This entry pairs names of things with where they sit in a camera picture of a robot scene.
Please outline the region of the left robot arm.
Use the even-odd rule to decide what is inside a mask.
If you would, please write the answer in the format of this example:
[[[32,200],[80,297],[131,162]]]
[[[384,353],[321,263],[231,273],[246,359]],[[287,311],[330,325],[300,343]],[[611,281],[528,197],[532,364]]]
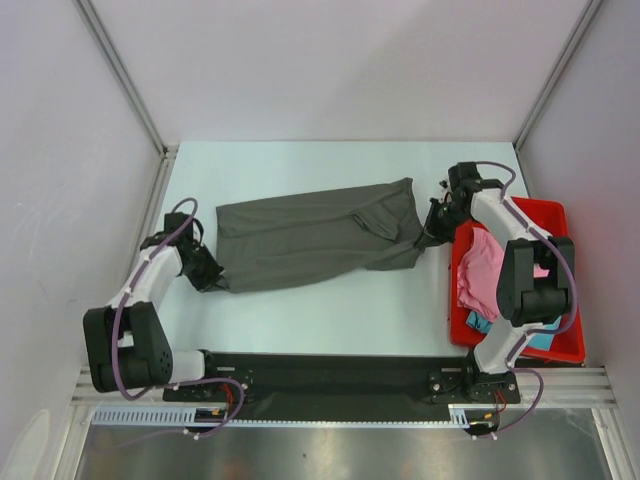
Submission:
[[[89,371],[100,393],[185,384],[197,398],[214,397],[221,376],[206,366],[205,350],[171,350],[159,318],[160,305],[174,279],[184,276],[198,292],[215,291],[223,268],[202,243],[204,230],[192,215],[172,212],[163,229],[146,238],[136,266],[110,302],[88,310],[83,331]]]

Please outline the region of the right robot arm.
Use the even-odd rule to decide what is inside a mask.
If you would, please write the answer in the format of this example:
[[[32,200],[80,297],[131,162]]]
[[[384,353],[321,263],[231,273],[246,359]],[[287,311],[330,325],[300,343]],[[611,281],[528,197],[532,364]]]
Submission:
[[[511,199],[507,183],[483,178],[478,167],[476,162],[461,162],[449,169],[444,186],[450,194],[432,199],[414,244],[426,249],[451,243],[457,229],[474,220],[504,250],[496,286],[500,314],[460,371],[430,374],[435,403],[518,402],[517,357],[533,336],[568,330],[578,313],[572,240],[538,226]]]

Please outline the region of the dark grey t shirt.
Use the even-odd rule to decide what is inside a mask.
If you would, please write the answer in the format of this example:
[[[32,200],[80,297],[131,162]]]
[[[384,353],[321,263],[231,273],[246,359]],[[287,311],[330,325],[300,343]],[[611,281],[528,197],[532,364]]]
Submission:
[[[227,204],[216,214],[216,285],[234,294],[411,269],[421,254],[410,178]]]

